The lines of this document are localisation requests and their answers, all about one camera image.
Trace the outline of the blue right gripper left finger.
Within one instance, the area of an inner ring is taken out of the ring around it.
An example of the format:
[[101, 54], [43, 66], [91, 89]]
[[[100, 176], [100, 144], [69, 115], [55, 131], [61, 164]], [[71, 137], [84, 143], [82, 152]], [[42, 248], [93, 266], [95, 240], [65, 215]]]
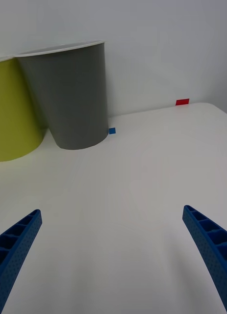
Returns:
[[0, 313], [41, 225], [36, 209], [0, 235]]

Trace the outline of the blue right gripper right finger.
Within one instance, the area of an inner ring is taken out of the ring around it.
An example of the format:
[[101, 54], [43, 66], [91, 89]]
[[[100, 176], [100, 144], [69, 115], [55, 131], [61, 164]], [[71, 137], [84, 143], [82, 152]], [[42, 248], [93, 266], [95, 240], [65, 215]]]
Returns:
[[184, 206], [182, 220], [227, 312], [227, 231], [189, 205]]

